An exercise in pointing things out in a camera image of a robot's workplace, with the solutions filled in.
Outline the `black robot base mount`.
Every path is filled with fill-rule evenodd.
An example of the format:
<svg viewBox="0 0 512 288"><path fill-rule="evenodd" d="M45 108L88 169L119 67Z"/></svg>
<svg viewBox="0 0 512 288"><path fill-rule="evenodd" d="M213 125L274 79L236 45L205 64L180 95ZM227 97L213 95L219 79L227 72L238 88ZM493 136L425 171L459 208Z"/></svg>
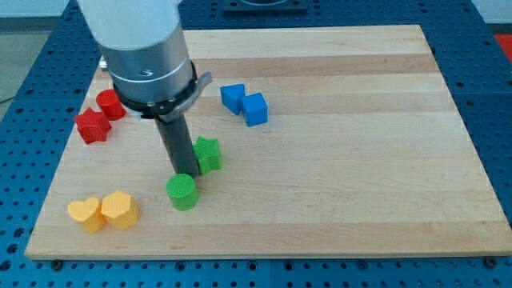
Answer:
<svg viewBox="0 0 512 288"><path fill-rule="evenodd" d="M305 12L308 0L223 0L224 14L245 12Z"/></svg>

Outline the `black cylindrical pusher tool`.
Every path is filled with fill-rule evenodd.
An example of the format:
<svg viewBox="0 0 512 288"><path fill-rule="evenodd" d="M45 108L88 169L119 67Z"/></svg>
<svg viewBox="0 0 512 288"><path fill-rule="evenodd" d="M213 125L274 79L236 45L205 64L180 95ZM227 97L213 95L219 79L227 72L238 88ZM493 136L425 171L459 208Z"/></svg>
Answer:
<svg viewBox="0 0 512 288"><path fill-rule="evenodd" d="M190 132L183 115L171 122L157 119L156 125L176 174L188 174L192 178L200 175Z"/></svg>

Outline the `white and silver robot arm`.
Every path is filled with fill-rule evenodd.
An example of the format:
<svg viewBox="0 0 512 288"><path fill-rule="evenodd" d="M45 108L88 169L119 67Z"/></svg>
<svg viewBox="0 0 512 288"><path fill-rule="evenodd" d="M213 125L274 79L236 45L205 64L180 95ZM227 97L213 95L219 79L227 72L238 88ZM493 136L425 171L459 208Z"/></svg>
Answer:
<svg viewBox="0 0 512 288"><path fill-rule="evenodd" d="M199 176L184 113L212 81L198 75L171 0L78 0L114 91L128 111L156 122L174 171Z"/></svg>

